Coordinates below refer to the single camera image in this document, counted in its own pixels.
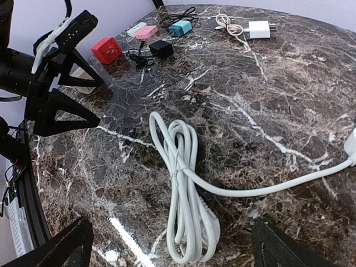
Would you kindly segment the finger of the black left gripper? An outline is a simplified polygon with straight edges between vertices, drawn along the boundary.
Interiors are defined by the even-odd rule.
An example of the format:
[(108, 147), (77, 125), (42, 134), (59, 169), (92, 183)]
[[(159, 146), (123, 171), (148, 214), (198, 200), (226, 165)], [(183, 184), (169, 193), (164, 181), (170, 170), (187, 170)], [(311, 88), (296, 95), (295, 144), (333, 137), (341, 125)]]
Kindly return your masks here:
[(72, 87), (100, 87), (103, 78), (86, 62), (78, 50), (58, 58), (60, 64), (58, 85)]
[(33, 122), (33, 133), (48, 137), (73, 130), (95, 128), (100, 119), (66, 94), (53, 89), (40, 102)]

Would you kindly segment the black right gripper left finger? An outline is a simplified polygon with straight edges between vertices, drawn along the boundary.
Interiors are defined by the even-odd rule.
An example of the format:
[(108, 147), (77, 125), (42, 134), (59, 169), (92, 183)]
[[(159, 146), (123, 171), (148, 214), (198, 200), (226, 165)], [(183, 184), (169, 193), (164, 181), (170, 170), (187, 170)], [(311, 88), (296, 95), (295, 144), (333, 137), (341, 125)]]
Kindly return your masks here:
[(89, 266), (93, 244), (93, 226), (80, 217), (40, 247), (5, 266)]

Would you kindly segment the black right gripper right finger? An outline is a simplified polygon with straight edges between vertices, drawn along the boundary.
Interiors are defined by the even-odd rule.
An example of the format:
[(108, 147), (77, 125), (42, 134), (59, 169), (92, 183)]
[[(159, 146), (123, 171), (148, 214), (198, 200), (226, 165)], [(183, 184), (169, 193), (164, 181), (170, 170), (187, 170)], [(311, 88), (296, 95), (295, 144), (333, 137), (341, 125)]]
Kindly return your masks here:
[(251, 241), (255, 266), (335, 266), (298, 244), (266, 219), (255, 222)]

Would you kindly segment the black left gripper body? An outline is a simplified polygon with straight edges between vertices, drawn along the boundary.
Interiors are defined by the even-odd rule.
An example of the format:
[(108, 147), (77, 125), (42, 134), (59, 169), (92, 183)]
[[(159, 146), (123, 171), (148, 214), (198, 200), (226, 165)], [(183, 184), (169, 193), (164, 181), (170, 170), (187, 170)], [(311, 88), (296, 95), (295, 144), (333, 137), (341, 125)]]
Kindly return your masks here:
[(53, 80), (65, 69), (68, 56), (59, 53), (40, 64), (28, 86), (24, 118), (33, 122), (33, 133), (52, 136), (75, 129), (74, 121), (55, 120), (58, 111), (73, 113), (75, 101), (58, 89), (51, 91)]

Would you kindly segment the red cube socket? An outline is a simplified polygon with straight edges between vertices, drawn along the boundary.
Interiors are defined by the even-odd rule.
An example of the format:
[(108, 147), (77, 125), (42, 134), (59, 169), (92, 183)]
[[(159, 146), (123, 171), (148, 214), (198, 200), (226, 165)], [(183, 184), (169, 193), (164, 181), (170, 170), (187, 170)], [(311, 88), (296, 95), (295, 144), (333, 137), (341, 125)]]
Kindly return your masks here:
[(103, 64), (109, 65), (122, 54), (122, 49), (113, 37), (104, 37), (91, 47), (93, 55)]

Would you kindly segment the white adapter plug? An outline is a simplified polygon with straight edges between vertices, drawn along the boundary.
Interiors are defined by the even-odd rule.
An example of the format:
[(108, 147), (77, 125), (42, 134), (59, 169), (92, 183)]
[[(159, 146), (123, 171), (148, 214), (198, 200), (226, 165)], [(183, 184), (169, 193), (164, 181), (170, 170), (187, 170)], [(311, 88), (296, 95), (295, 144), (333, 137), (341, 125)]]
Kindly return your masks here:
[(147, 23), (140, 22), (137, 25), (135, 25), (132, 28), (130, 28), (129, 30), (127, 30), (126, 33), (129, 36), (134, 37), (137, 31), (139, 31), (140, 29), (142, 29), (143, 27), (146, 27), (146, 26), (147, 26)]

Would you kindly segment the pink plug adapter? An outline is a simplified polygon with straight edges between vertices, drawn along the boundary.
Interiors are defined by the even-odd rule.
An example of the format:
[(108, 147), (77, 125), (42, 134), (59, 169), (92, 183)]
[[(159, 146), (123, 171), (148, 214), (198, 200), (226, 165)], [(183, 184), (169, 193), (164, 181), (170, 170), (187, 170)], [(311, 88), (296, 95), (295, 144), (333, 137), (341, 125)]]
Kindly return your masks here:
[(136, 33), (135, 33), (135, 38), (138, 40), (146, 40), (150, 37), (152, 37), (156, 32), (158, 32), (158, 26), (144, 26), (140, 28)]

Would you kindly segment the black plug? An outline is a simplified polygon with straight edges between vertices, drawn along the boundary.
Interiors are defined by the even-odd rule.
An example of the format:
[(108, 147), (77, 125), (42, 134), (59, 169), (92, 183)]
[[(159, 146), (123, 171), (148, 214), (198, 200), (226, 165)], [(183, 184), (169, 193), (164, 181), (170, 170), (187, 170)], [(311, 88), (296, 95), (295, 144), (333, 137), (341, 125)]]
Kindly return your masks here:
[(163, 40), (158, 40), (150, 44), (149, 49), (153, 57), (160, 59), (166, 59), (174, 54), (172, 44)]

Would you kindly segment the teal usb charger plug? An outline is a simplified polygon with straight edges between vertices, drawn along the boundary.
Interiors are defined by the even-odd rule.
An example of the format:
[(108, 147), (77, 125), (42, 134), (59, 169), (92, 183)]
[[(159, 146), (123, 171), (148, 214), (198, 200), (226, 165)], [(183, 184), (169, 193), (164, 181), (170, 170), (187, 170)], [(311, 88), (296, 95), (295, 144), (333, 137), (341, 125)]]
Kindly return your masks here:
[(169, 33), (176, 37), (182, 37), (192, 30), (192, 24), (187, 20), (180, 20), (169, 27)]

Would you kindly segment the white power strip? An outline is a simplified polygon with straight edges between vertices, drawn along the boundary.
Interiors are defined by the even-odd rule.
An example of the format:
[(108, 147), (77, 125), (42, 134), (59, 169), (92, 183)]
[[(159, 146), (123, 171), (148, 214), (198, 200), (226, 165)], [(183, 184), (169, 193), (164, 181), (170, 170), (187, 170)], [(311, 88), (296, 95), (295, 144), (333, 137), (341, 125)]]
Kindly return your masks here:
[(356, 154), (356, 128), (350, 133), (343, 147), (345, 153), (348, 155), (348, 159), (352, 162), (351, 165), (354, 166)]

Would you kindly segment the white usb charger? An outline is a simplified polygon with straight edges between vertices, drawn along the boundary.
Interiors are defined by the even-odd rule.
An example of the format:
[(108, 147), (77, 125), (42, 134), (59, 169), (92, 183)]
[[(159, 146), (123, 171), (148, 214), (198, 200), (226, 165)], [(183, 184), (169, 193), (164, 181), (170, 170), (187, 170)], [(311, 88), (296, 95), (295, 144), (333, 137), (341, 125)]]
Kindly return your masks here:
[(272, 32), (276, 32), (276, 24), (268, 21), (249, 21), (248, 28), (244, 28), (250, 39), (270, 39)]

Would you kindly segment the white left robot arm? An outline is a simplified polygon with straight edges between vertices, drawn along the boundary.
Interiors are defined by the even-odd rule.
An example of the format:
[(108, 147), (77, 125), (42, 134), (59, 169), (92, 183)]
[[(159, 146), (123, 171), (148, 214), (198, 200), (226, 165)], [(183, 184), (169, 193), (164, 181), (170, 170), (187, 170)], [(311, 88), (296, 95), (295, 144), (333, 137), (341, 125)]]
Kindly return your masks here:
[(87, 10), (71, 18), (71, 2), (65, 5), (65, 18), (35, 42), (31, 56), (8, 47), (14, 2), (1, 1), (1, 89), (27, 99), (24, 118), (33, 121), (33, 133), (43, 137), (95, 128), (100, 123), (93, 112), (51, 88), (56, 77), (63, 86), (101, 87), (105, 83), (76, 50), (98, 19)]

